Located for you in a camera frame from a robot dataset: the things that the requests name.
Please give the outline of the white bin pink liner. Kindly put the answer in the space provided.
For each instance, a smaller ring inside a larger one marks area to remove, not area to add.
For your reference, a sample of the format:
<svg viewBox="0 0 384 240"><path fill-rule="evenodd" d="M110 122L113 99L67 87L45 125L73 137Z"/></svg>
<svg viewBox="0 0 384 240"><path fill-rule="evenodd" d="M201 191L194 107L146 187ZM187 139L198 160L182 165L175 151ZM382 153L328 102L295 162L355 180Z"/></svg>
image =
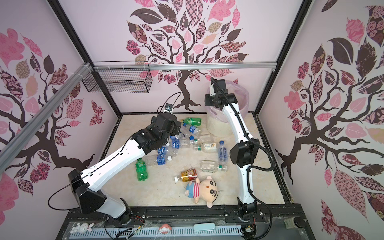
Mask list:
<svg viewBox="0 0 384 240"><path fill-rule="evenodd" d="M216 137L235 136L235 140L245 140L243 128L246 127L243 116L248 113L249 92L242 86L226 81L229 93L235 94L236 104L224 106L223 109L206 107L207 129Z"/></svg>

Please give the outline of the Pocari Sweat blue bottle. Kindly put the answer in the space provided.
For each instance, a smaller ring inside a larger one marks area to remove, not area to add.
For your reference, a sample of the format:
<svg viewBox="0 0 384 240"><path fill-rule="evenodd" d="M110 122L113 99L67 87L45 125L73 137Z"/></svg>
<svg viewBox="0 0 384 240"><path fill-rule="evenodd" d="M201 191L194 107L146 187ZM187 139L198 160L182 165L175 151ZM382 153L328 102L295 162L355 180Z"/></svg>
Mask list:
<svg viewBox="0 0 384 240"><path fill-rule="evenodd" d="M191 124L183 123L182 124L191 134L195 136L200 136L202 131L200 128L193 126Z"/></svg>

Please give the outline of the green bottle yellow cap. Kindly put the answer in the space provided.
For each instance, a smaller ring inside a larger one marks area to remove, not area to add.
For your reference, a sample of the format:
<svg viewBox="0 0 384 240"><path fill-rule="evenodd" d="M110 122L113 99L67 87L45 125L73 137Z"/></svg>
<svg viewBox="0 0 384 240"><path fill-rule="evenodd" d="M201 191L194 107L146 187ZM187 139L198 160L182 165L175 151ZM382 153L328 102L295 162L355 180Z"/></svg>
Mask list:
<svg viewBox="0 0 384 240"><path fill-rule="evenodd" d="M145 181L146 179L148 179L148 172L147 172L147 166L146 166L146 163L145 161L143 161L142 158L140 159L137 159L136 161L136 173L137 173L137 179L138 181Z"/></svg>

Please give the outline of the clear bottle blue label front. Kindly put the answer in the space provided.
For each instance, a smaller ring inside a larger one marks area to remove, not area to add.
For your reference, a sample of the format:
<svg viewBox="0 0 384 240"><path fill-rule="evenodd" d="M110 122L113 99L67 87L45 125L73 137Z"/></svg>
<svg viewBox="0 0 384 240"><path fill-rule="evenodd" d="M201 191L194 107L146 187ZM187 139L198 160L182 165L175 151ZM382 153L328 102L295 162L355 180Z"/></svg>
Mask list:
<svg viewBox="0 0 384 240"><path fill-rule="evenodd" d="M172 156L167 155L153 155L143 157L143 161L145 162L146 166L162 166L166 165L172 160Z"/></svg>

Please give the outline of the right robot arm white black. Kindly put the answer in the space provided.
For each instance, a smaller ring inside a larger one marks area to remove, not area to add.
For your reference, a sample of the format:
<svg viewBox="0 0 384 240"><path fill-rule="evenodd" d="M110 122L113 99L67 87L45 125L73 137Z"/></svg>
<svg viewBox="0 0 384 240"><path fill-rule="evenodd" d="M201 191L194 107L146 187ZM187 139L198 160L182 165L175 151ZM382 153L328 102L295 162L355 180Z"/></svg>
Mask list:
<svg viewBox="0 0 384 240"><path fill-rule="evenodd" d="M239 217L247 221L257 214L258 206L253 196L253 179L250 167L258 153L258 141L253 143L253 136L248 131L235 94L229 93L225 80L211 78L210 93L205 95L205 106L221 110L227 118L235 146L230 150L230 159L237 166L240 192L238 196Z"/></svg>

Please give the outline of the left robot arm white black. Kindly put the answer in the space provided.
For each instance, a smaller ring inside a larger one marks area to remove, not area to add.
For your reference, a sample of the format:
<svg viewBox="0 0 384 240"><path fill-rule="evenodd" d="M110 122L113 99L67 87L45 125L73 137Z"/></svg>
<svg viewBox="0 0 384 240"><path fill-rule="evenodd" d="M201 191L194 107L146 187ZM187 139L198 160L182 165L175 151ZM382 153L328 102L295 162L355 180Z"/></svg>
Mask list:
<svg viewBox="0 0 384 240"><path fill-rule="evenodd" d="M68 177L71 190L83 214L103 213L125 225L132 210L122 198L114 199L102 192L102 187L134 161L164 146L170 136L180 133L182 123L171 113L152 117L151 124L135 132L114 153L82 171L73 170Z"/></svg>

